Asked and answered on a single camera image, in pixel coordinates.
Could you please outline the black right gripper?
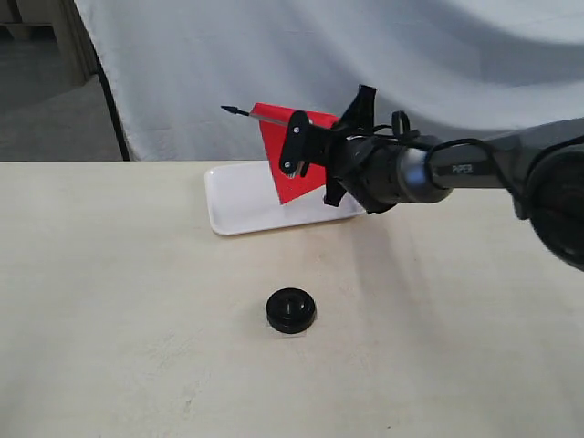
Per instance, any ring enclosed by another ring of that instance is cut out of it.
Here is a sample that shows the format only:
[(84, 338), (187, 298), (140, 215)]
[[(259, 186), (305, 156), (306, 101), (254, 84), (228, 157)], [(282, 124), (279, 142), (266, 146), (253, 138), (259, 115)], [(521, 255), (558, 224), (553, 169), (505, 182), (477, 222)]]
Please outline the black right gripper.
[(398, 158), (402, 151), (402, 114), (391, 114), (389, 124), (377, 125), (377, 90), (360, 85), (338, 120), (328, 127), (316, 123), (305, 111), (295, 111), (287, 124), (279, 158), (286, 177), (306, 166), (325, 172), (324, 204), (339, 206), (347, 194), (369, 214), (381, 214), (402, 202)]

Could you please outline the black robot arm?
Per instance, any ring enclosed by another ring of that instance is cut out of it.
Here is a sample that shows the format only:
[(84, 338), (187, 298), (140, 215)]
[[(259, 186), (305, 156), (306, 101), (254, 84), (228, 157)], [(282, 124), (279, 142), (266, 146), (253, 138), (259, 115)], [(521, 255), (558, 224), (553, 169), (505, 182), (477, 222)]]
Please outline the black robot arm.
[(361, 86), (340, 119), (318, 126), (305, 111), (287, 124), (279, 169), (325, 171), (324, 202), (350, 194), (369, 214), (400, 203), (439, 203), (454, 189), (503, 189), (516, 217), (528, 220), (554, 256), (583, 267), (583, 120), (558, 120), (485, 140), (442, 141), (394, 111), (374, 122), (376, 90)]

